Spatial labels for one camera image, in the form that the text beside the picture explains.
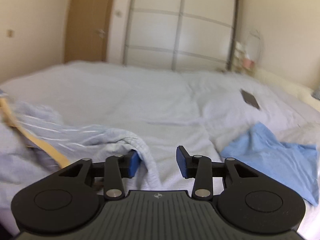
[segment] yellow strap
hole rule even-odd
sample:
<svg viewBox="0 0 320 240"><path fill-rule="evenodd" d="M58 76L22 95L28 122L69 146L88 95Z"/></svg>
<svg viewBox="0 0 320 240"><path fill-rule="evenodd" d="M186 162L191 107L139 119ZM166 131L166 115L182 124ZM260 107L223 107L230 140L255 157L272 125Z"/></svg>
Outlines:
<svg viewBox="0 0 320 240"><path fill-rule="evenodd" d="M14 117L9 107L9 104L6 98L0 98L0 106L4 114L4 118L6 119L7 124L9 126L17 128L18 131L22 133L27 139L29 139L31 142L37 145L40 149L45 151L51 158L53 158L58 163L60 168L64 168L70 165L69 160L63 154L58 152L52 145L34 137L30 133L28 133L21 125L19 125L18 121Z"/></svg>

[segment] wooden door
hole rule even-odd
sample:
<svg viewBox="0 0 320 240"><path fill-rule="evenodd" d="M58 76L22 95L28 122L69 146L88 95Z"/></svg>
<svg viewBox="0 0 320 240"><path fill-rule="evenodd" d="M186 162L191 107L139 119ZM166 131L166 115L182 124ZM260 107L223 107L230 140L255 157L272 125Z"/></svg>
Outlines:
<svg viewBox="0 0 320 240"><path fill-rule="evenodd" d="M106 61L112 2L113 0L71 0L65 62Z"/></svg>

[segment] smartphone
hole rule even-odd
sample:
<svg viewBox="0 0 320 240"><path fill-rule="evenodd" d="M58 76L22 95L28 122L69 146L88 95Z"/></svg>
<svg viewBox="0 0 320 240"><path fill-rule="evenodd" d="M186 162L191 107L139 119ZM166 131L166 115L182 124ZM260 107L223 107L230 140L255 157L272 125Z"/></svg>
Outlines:
<svg viewBox="0 0 320 240"><path fill-rule="evenodd" d="M257 108L258 110L260 110L260 106L258 105L256 98L252 94L250 94L242 89L241 89L241 94L242 94L243 100L248 105L253 106L253 107Z"/></svg>

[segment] black circular cover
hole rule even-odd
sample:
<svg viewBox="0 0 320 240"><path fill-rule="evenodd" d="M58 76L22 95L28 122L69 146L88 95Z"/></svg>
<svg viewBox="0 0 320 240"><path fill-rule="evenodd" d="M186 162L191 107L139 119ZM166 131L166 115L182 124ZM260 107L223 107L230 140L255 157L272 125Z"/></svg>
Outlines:
<svg viewBox="0 0 320 240"><path fill-rule="evenodd" d="M244 178L225 189L217 202L221 215L235 227L258 234L294 228L305 214L302 198L265 178Z"/></svg>
<svg viewBox="0 0 320 240"><path fill-rule="evenodd" d="M85 224L98 210L89 186L71 177L39 181L18 192L11 203L18 225L35 233L58 234Z"/></svg>

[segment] white bedsheet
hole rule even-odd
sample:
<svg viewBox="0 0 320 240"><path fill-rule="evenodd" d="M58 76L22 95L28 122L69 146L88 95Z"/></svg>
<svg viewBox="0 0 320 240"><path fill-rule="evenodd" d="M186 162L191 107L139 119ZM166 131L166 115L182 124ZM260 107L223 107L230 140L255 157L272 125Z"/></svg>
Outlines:
<svg viewBox="0 0 320 240"><path fill-rule="evenodd" d="M101 124L132 131L149 146L163 189L191 191L175 161L178 145L220 161L217 151L257 121L274 133L319 122L320 113L297 99L233 73L172 73L76 62L0 86L15 99L49 105L69 125ZM253 93L262 111L243 102ZM214 192L222 190L214 179ZM307 204L299 233L319 240L320 207Z"/></svg>

